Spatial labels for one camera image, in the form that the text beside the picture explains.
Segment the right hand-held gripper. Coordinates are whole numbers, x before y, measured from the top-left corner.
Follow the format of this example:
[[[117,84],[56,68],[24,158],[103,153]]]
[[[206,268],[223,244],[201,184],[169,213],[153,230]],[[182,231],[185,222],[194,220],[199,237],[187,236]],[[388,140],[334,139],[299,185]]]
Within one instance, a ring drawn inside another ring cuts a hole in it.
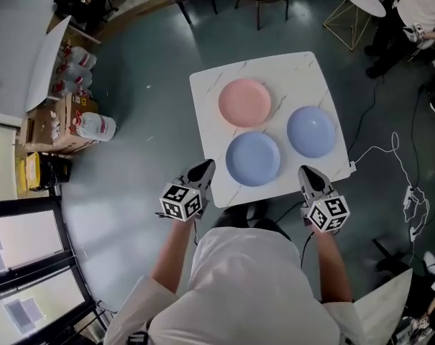
[[[330,179],[314,167],[300,166],[298,179],[304,203],[301,214],[306,225],[321,233],[338,231],[349,218],[349,207]]]

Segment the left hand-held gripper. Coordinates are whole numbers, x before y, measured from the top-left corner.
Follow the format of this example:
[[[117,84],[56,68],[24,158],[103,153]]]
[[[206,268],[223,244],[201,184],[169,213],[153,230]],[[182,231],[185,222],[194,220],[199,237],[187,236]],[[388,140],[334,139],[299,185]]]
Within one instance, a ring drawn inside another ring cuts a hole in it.
[[[212,159],[205,159],[184,169],[171,183],[166,184],[159,198],[162,210],[155,215],[183,222],[201,219],[209,202],[207,195],[215,170],[216,163]]]

